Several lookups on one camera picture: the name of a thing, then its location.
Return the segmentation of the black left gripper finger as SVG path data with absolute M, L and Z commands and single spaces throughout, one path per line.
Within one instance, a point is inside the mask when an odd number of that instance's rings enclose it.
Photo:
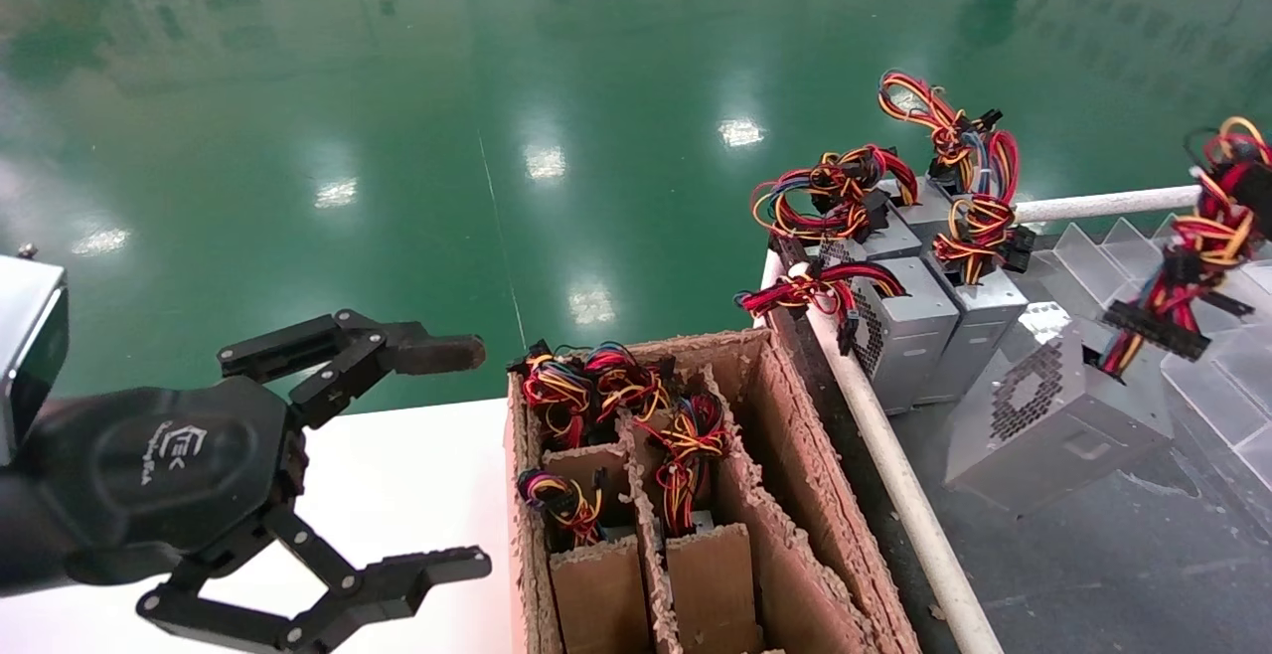
M 307 369 L 289 393 L 294 428 L 322 428 L 382 378 L 471 372 L 486 360 L 477 335 L 436 336 L 418 322 L 377 322 L 337 310 L 232 344 L 219 352 L 224 378 L 267 384 Z
M 201 595 L 209 578 L 282 545 L 324 585 L 313 604 L 290 618 Z M 223 539 L 218 559 L 198 553 L 181 559 L 167 581 L 137 603 L 137 615 L 182 639 L 245 653 L 332 653 L 360 629 L 418 613 L 432 587 L 490 575 L 492 562 L 481 547 L 407 553 L 356 569 L 290 506 L 268 506 Z

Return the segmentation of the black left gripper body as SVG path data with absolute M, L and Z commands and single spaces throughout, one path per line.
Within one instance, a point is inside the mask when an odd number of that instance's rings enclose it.
M 245 378 L 45 406 L 3 468 L 3 595 L 132 584 L 184 559 L 226 575 L 303 491 L 304 445 L 291 406 Z

